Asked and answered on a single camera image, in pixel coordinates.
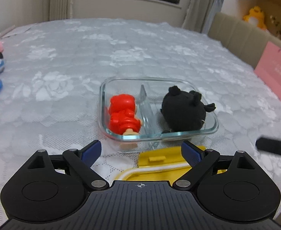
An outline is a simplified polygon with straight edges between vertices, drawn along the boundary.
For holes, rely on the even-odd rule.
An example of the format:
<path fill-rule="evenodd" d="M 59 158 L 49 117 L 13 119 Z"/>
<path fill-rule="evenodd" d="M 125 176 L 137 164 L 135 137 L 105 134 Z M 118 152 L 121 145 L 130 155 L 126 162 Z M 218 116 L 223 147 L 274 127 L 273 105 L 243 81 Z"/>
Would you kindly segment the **beige curtain left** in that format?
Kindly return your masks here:
<path fill-rule="evenodd" d="M 73 0 L 42 0 L 43 21 L 73 18 Z"/>

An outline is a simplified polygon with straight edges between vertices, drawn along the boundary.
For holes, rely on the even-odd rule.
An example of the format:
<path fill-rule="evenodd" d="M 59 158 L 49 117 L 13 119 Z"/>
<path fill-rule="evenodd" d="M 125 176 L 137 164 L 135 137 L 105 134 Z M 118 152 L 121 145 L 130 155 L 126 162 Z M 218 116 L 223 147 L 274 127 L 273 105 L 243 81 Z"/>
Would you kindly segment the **yellow plush duck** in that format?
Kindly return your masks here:
<path fill-rule="evenodd" d="M 258 28 L 266 31 L 265 14 L 259 6 L 254 6 L 249 10 L 249 13 L 243 16 L 243 21 L 248 22 Z"/>

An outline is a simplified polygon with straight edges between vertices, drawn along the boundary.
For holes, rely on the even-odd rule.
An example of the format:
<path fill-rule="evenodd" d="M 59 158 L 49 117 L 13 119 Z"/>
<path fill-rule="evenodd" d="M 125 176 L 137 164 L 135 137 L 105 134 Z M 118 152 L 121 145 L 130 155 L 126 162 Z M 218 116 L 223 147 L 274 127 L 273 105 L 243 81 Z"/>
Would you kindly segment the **black plush cat toy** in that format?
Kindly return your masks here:
<path fill-rule="evenodd" d="M 214 111 L 214 103 L 203 104 L 202 94 L 191 90 L 180 90 L 172 86 L 164 96 L 161 113 L 173 132 L 200 130 L 206 119 L 206 114 Z"/>

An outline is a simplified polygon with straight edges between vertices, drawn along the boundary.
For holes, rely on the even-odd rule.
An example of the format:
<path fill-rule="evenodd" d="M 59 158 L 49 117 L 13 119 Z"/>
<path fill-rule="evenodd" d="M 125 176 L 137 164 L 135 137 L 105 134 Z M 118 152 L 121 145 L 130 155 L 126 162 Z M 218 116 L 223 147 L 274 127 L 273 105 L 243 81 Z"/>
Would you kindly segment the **clear glass divided container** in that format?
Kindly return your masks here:
<path fill-rule="evenodd" d="M 205 136 L 216 133 L 219 128 L 217 115 L 207 113 L 200 130 L 172 132 L 161 114 L 162 100 L 168 88 L 178 86 L 189 92 L 199 89 L 192 83 L 174 78 L 156 77 L 111 77 L 100 86 L 98 124 L 107 137 L 108 145 L 121 153 L 143 152 L 179 145 L 182 140 L 199 143 Z M 122 136 L 113 133 L 109 127 L 108 112 L 112 96 L 129 94 L 135 98 L 136 116 L 143 125 L 136 136 Z"/>

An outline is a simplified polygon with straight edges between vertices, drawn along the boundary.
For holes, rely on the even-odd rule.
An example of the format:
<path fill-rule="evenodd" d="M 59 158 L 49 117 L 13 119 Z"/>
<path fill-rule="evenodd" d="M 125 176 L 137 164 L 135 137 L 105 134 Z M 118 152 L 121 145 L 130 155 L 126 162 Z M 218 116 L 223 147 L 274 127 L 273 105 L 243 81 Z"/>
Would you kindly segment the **beige upholstered headboard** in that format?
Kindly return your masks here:
<path fill-rule="evenodd" d="M 281 49 L 281 40 L 236 17 L 215 14 L 208 37 L 218 40 L 231 53 L 255 68 L 268 42 Z"/>

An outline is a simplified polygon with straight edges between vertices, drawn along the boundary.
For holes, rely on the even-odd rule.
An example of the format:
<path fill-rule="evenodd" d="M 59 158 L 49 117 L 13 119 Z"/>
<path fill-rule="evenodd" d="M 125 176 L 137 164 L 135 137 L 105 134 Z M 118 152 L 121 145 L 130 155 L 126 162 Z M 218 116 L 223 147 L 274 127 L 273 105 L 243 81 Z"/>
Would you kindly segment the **yellow container lid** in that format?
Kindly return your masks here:
<path fill-rule="evenodd" d="M 181 147 L 175 146 L 140 153 L 137 167 L 124 170 L 114 180 L 136 182 L 139 188 L 144 188 L 147 182 L 168 181 L 173 184 L 191 168 L 181 155 Z"/>

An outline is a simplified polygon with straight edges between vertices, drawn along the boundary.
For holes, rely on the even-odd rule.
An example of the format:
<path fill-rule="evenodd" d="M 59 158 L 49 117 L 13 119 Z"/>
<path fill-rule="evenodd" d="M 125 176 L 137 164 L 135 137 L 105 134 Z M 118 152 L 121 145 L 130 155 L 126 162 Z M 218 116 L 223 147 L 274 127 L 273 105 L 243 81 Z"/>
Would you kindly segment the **red plastic figure toy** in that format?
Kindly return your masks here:
<path fill-rule="evenodd" d="M 142 121 L 136 116 L 135 98 L 130 94 L 119 94 L 110 98 L 108 128 L 123 136 L 138 135 Z"/>

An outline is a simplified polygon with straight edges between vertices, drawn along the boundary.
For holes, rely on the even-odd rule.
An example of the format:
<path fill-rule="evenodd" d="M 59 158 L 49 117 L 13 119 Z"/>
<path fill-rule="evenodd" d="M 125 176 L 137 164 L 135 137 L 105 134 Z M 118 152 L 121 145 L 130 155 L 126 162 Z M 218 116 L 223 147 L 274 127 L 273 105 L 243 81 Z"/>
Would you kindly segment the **beige curtain right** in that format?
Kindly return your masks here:
<path fill-rule="evenodd" d="M 201 32 L 215 0 L 190 0 L 182 28 Z"/>

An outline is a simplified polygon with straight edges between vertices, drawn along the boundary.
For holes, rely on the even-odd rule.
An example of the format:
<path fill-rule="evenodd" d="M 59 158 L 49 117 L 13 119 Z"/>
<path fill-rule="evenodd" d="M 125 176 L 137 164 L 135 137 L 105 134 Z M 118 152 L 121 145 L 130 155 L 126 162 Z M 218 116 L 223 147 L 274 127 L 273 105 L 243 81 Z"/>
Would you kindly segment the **pink paper gift bag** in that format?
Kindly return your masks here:
<path fill-rule="evenodd" d="M 268 42 L 254 72 L 281 101 L 281 48 Z"/>

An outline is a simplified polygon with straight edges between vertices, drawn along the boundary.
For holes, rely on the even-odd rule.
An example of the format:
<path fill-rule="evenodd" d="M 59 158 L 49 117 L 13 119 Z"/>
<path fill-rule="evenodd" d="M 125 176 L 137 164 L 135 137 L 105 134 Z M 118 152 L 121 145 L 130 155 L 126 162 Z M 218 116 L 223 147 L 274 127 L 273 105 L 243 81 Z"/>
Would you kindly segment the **beige curtain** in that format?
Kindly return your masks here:
<path fill-rule="evenodd" d="M 42 0 L 43 21 L 73 18 L 73 0 Z"/>
<path fill-rule="evenodd" d="M 182 28 L 201 32 L 215 0 L 190 0 Z"/>

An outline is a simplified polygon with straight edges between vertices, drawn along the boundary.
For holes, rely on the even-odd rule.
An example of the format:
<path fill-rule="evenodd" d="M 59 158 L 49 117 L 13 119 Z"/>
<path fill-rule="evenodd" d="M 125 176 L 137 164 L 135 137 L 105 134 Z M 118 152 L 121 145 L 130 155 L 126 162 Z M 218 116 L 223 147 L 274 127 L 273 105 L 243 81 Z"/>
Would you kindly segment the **grey floral mattress cover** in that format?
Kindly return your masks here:
<path fill-rule="evenodd" d="M 72 19 L 33 24 L 3 40 L 0 75 L 0 192 L 37 150 L 61 154 L 102 143 L 94 170 L 112 182 L 136 166 L 137 152 L 119 153 L 98 126 L 99 88 L 138 94 L 137 78 L 172 78 L 216 105 L 216 133 L 195 144 L 232 155 L 244 150 L 281 192 L 281 156 L 259 152 L 260 136 L 281 139 L 281 101 L 253 68 L 218 41 L 167 23 Z M 7 220 L 0 202 L 0 226 Z"/>

